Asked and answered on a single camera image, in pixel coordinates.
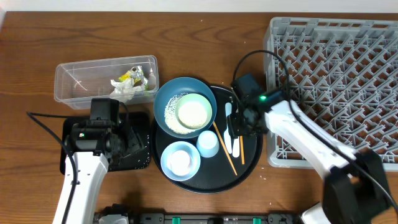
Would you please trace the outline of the light blue saucer plate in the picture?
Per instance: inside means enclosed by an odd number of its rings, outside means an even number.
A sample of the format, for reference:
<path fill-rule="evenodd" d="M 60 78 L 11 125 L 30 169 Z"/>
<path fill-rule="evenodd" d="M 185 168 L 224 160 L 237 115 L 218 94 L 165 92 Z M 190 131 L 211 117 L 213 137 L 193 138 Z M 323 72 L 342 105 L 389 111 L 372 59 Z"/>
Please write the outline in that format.
<path fill-rule="evenodd" d="M 183 150 L 186 151 L 190 155 L 190 172 L 187 175 L 184 176 L 177 176 L 175 175 L 171 170 L 169 166 L 169 156 L 178 150 Z M 191 179 L 199 170 L 200 168 L 200 163 L 201 163 L 201 158 L 200 154 L 197 150 L 197 148 L 185 141 L 177 141 L 173 142 L 172 144 L 168 145 L 160 158 L 160 166 L 163 171 L 163 173 L 170 178 L 171 180 L 177 181 L 177 182 L 182 182 L 186 181 L 188 179 Z"/>

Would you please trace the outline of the light blue cup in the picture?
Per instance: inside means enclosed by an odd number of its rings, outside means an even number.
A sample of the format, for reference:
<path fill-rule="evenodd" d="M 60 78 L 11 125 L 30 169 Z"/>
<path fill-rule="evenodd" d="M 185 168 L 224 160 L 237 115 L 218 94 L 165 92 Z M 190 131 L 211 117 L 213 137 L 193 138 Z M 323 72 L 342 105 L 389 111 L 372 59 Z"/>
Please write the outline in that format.
<path fill-rule="evenodd" d="M 202 157 L 215 156 L 220 148 L 217 135 L 213 131 L 203 131 L 198 136 L 196 147 Z"/>

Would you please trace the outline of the black rectangular tray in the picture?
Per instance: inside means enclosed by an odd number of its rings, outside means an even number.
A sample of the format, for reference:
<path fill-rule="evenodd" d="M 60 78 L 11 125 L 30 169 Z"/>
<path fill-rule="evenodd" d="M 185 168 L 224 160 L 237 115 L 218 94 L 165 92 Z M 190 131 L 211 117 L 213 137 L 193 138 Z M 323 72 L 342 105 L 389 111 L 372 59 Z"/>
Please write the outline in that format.
<path fill-rule="evenodd" d="M 72 116 L 71 118 L 67 118 L 63 122 L 63 133 L 62 140 L 65 140 L 66 136 L 70 133 L 72 126 L 75 123 L 79 123 L 80 121 L 88 119 L 89 115 L 81 115 L 81 116 Z M 122 171 L 122 170 L 136 170 L 136 169 L 144 169 L 148 166 L 150 162 L 150 143 L 149 143 L 149 134 L 150 134 L 150 119 L 147 113 L 145 112 L 129 112 L 129 120 L 130 125 L 133 130 L 137 133 L 142 141 L 142 145 L 144 146 L 139 152 L 129 155 L 126 157 L 121 157 L 118 165 L 109 164 L 108 172 L 114 171 Z M 60 150 L 60 165 L 59 170 L 62 175 L 65 174 L 65 158 L 66 154 L 61 148 Z"/>

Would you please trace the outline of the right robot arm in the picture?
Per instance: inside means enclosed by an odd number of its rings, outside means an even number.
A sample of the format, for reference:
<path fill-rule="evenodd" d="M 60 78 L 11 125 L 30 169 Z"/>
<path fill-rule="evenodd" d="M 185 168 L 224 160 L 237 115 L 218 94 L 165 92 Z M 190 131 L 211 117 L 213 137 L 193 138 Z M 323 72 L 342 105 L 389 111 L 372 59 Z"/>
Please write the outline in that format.
<path fill-rule="evenodd" d="M 375 152 L 356 152 L 309 119 L 282 90 L 266 92 L 248 73 L 232 81 L 236 112 L 227 118 L 232 138 L 276 134 L 323 179 L 323 199 L 300 215 L 301 223 L 371 223 L 391 207 L 386 173 Z"/>

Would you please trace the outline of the white rice grains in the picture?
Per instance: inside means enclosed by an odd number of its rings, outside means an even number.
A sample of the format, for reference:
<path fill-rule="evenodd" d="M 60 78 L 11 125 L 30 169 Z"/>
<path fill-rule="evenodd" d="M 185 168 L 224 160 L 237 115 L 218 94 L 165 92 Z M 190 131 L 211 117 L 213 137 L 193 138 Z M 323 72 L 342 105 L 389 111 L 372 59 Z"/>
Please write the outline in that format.
<path fill-rule="evenodd" d="M 179 121 L 177 119 L 177 115 L 176 115 L 177 103 L 178 103 L 179 99 L 181 99 L 181 97 L 185 96 L 186 94 L 187 93 L 181 93 L 179 95 L 174 95 L 173 97 L 171 97 L 171 99 L 169 100 L 169 102 L 167 103 L 167 105 L 165 107 L 165 112 L 164 112 L 165 123 L 168 128 L 170 128 L 174 133 L 177 133 L 177 134 L 188 134 L 188 133 L 193 132 L 192 129 L 183 127 L 179 123 Z"/>

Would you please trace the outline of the yellow green snack wrapper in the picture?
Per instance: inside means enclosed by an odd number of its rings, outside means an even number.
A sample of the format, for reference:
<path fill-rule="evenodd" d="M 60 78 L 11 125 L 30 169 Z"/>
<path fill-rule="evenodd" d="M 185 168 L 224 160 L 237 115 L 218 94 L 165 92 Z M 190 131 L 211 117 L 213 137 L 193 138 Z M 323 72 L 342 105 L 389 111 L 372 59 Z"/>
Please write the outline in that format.
<path fill-rule="evenodd" d="M 141 86 L 144 87 L 144 90 L 147 90 L 148 79 L 144 76 L 144 71 L 141 65 L 132 67 L 124 75 L 120 76 L 118 80 L 120 82 L 124 82 L 126 80 L 132 80 L 133 85 L 140 82 Z"/>

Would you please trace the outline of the clear plastic waste bin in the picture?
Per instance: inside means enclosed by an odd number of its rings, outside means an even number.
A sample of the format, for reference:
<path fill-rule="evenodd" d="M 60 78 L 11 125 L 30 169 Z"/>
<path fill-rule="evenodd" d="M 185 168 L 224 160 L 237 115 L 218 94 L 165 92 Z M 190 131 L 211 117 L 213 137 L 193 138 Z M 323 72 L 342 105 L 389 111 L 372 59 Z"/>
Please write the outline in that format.
<path fill-rule="evenodd" d="M 125 104 L 152 102 L 159 89 L 159 69 L 153 55 L 62 63 L 55 72 L 54 99 L 74 110 L 88 109 L 93 98 L 110 98 L 114 90 L 111 80 L 120 82 L 120 76 L 138 65 L 148 79 L 147 90 L 136 92 Z"/>

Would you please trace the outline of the light green bowl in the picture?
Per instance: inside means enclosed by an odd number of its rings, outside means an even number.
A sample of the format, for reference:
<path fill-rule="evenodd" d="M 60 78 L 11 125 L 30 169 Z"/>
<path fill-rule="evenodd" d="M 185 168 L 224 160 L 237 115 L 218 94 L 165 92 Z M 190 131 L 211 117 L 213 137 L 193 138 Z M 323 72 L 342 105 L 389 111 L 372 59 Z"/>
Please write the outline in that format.
<path fill-rule="evenodd" d="M 178 100 L 175 107 L 177 121 L 187 129 L 204 128 L 210 121 L 213 109 L 210 101 L 201 94 L 189 93 Z"/>

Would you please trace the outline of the short wooden chopstick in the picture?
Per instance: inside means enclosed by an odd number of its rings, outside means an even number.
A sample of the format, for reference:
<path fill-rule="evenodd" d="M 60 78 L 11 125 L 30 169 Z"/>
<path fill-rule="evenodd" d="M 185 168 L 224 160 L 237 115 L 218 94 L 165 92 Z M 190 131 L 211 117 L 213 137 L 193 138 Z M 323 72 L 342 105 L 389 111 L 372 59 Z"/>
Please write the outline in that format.
<path fill-rule="evenodd" d="M 223 141 L 223 138 L 222 138 L 222 136 L 221 136 L 221 133 L 220 133 L 220 131 L 219 131 L 219 129 L 218 129 L 218 127 L 217 127 L 217 125 L 216 125 L 215 122 L 213 122 L 212 125 L 213 125 L 213 127 L 214 127 L 214 129 L 215 129 L 215 131 L 216 131 L 216 134 L 217 134 L 217 136 L 218 136 L 218 139 L 220 140 L 220 143 L 221 143 L 222 148 L 223 148 L 223 150 L 224 150 L 224 153 L 225 153 L 225 155 L 226 155 L 226 157 L 227 157 L 227 160 L 228 160 L 228 162 L 229 162 L 229 164 L 230 164 L 230 166 L 231 166 L 231 168 L 232 168 L 232 170 L 233 170 L 235 176 L 237 176 L 238 174 L 237 174 L 236 169 L 235 169 L 235 167 L 234 167 L 234 164 L 233 164 L 233 162 L 232 162 L 232 160 L 231 160 L 231 158 L 230 158 L 230 156 L 229 156 L 228 150 L 227 150 L 226 145 L 225 145 L 225 143 L 224 143 L 224 141 Z"/>

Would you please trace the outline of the long wooden chopstick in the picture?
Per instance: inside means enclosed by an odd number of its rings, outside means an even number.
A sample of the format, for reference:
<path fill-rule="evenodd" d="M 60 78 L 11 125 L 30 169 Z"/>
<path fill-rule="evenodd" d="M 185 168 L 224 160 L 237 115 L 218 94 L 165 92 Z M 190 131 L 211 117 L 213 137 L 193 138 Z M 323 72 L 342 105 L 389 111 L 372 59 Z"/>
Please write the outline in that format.
<path fill-rule="evenodd" d="M 240 142 L 241 163 L 242 163 L 242 165 L 245 165 L 243 136 L 240 136 L 240 137 L 239 137 L 239 142 Z"/>

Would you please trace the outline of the dark blue plate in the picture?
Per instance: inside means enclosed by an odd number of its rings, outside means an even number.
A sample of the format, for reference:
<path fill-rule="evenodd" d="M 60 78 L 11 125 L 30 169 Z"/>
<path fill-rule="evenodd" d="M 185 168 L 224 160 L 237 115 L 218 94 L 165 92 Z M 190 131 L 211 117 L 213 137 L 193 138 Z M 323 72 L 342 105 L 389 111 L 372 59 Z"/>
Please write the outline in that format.
<path fill-rule="evenodd" d="M 179 96 L 182 93 L 190 94 L 197 93 L 204 96 L 211 104 L 212 115 L 210 122 L 199 130 L 196 130 L 188 134 L 178 134 L 171 130 L 165 122 L 165 109 L 172 97 L 175 95 Z M 166 132 L 168 135 L 180 139 L 190 139 L 197 137 L 202 131 L 206 131 L 212 127 L 213 122 L 216 118 L 217 113 L 217 103 L 215 94 L 212 92 L 211 88 L 202 81 L 191 78 L 191 77 L 178 77 L 174 78 L 167 83 L 165 83 L 157 92 L 154 100 L 154 116 L 158 126 Z"/>

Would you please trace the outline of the grey plastic dishwasher rack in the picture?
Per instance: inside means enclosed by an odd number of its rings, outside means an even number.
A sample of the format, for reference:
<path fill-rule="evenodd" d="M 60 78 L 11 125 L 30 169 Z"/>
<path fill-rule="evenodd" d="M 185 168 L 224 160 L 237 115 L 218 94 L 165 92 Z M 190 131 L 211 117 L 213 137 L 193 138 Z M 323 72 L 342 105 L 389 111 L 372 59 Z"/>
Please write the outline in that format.
<path fill-rule="evenodd" d="M 397 170 L 397 22 L 275 17 L 263 43 L 268 90 L 289 83 L 325 131 Z"/>

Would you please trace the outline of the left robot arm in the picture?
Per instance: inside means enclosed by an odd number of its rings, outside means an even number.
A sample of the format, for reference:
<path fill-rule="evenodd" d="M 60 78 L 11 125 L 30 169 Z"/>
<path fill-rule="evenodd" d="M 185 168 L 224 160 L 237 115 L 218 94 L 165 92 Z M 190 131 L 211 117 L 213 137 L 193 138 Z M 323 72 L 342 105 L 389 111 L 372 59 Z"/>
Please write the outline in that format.
<path fill-rule="evenodd" d="M 54 223 L 91 223 L 105 175 L 133 170 L 147 145 L 133 126 L 129 113 L 121 117 L 123 102 L 94 98 L 88 118 L 75 118 L 66 132 L 64 182 Z"/>

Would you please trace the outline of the round black serving tray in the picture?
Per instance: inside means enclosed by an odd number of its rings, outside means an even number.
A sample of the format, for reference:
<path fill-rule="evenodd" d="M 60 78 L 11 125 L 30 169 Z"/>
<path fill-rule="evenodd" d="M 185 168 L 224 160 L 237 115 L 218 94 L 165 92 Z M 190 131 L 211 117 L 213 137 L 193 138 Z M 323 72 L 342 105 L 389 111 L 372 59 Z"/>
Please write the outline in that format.
<path fill-rule="evenodd" d="M 158 124 L 153 121 L 150 131 L 150 150 L 156 166 L 160 169 L 160 158 L 164 149 L 173 142 L 179 141 L 167 134 Z M 243 182 L 256 167 L 262 152 L 262 134 L 243 137 L 243 149 L 245 163 L 241 158 L 231 158 L 235 169 L 232 169 L 223 148 L 211 158 L 201 158 L 198 172 L 190 179 L 185 181 L 175 181 L 171 183 L 190 192 L 200 194 L 213 194 L 232 189 Z"/>

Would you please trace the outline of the white napkin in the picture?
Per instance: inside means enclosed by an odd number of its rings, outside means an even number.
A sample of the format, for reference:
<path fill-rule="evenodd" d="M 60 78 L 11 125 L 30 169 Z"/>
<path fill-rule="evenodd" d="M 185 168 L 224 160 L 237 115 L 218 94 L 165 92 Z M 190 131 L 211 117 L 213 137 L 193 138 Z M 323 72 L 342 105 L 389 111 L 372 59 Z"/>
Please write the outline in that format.
<path fill-rule="evenodd" d="M 123 82 L 111 80 L 111 85 L 114 87 L 114 90 L 110 93 L 109 97 L 123 103 L 131 100 L 136 92 L 146 90 L 145 85 L 135 85 L 132 78 L 128 78 Z"/>

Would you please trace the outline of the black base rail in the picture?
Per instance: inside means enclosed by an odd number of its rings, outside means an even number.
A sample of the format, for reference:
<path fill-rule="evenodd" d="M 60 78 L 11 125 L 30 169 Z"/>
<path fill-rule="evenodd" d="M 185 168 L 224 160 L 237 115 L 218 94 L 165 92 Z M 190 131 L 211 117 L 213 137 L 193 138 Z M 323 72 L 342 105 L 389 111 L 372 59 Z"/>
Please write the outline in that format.
<path fill-rule="evenodd" d="M 112 204 L 94 214 L 93 223 L 125 224 L 298 224 L 298 216 L 288 213 L 265 215 L 189 215 L 136 213 L 128 206 Z"/>

